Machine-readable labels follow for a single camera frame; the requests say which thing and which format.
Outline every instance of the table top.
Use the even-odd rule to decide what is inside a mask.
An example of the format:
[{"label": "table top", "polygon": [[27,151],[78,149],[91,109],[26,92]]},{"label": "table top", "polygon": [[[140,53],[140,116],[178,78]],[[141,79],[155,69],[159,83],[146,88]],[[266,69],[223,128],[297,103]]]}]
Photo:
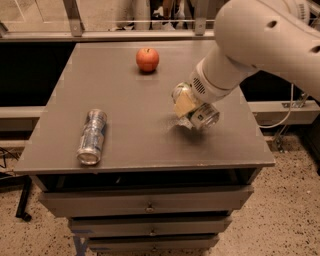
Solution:
[{"label": "table top", "polygon": [[[215,103],[220,121],[189,129],[173,111],[172,89],[187,81],[212,41],[80,43],[18,162],[18,174],[99,173],[273,166],[270,152],[239,88]],[[139,71],[135,55],[153,47],[155,72]],[[101,161],[76,158],[86,114],[107,116]]]}]

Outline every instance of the black panel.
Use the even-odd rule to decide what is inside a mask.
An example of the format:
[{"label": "black panel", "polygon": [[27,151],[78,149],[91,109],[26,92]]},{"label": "black panel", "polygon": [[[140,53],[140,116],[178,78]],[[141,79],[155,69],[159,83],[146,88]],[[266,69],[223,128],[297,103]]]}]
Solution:
[{"label": "black panel", "polygon": [[[287,101],[291,96],[291,83],[264,71],[248,77],[240,87],[247,101]],[[299,98],[300,93],[295,87],[294,99]]]},{"label": "black panel", "polygon": [[0,107],[45,106],[75,43],[0,43]]}]

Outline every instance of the floor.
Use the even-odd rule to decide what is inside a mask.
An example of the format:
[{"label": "floor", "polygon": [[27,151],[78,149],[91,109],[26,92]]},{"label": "floor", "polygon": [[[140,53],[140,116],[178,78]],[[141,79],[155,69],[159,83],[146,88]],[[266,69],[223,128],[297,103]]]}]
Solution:
[{"label": "floor", "polygon": [[[318,167],[297,134],[288,134],[284,146],[286,152],[274,152],[276,166],[262,170],[253,183],[254,194],[241,210],[233,212],[233,222],[209,251],[98,256],[320,255]],[[14,168],[15,162],[10,159],[8,165]],[[20,193],[20,190],[0,193],[0,254],[76,255],[67,220],[55,218],[38,202],[40,190],[37,187],[33,186],[27,205],[32,220],[26,223],[15,218]],[[88,250],[86,255],[96,254]]]}]

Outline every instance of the gray table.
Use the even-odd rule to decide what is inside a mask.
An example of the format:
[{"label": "gray table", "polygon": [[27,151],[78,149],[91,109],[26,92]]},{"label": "gray table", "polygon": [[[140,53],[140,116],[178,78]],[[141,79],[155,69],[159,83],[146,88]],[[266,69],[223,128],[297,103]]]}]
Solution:
[{"label": "gray table", "polygon": [[[175,116],[172,89],[211,44],[75,47],[15,171],[31,176],[43,190],[40,201],[68,217],[92,250],[210,247],[253,192],[250,183],[261,168],[275,164],[239,88],[215,104],[220,121],[204,133]],[[135,63],[145,46],[160,54],[151,74]],[[108,115],[107,132],[101,162],[87,167],[76,151],[93,108]]]}]

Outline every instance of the can lid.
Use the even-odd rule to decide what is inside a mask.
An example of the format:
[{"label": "can lid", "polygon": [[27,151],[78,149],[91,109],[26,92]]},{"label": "can lid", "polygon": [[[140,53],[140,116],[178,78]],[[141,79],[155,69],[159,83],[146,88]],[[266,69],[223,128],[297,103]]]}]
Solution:
[{"label": "can lid", "polygon": [[81,154],[78,154],[77,157],[78,160],[85,165],[94,165],[100,160],[95,154],[90,152],[83,152]]}]

